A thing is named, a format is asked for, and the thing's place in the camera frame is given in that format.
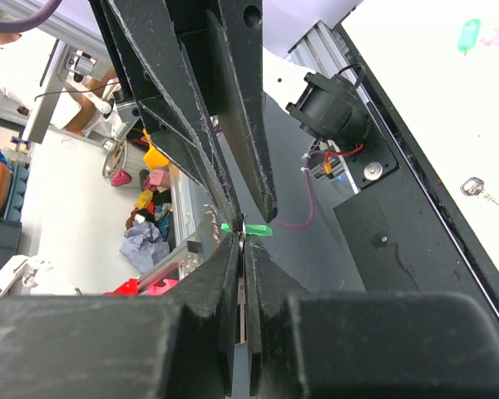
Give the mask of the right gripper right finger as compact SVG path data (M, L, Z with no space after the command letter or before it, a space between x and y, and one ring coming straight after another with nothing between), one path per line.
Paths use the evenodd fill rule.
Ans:
M499 398L499 336L460 293L311 293L245 243L259 398Z

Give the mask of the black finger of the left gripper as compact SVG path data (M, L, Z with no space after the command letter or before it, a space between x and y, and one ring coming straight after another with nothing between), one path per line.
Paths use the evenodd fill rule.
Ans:
M278 213L264 125L261 1L213 1L207 27L220 126L265 222Z

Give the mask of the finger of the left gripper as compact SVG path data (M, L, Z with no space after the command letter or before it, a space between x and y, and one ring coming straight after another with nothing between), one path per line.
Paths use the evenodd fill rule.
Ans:
M234 231L242 213L185 45L164 1L101 2L131 92L154 119L154 145L203 187Z

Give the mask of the green tag with key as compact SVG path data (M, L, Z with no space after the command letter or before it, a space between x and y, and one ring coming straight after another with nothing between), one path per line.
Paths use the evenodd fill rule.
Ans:
M257 261L264 251L263 238L273 235L264 224L243 223L235 231L223 223L226 250L226 271L220 300L222 339L230 346L248 342L260 348L261 322L257 281Z

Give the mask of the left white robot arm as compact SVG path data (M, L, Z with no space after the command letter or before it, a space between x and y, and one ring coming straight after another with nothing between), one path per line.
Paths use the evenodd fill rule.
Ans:
M203 187L234 229L243 214L220 139L264 221L278 213L266 98L346 151L368 136L358 83L267 50L259 1L94 1L91 8L151 147Z

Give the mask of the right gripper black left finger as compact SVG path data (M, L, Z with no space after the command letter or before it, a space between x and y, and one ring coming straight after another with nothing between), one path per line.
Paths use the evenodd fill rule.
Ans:
M223 398L240 240L161 296L0 299L0 398Z

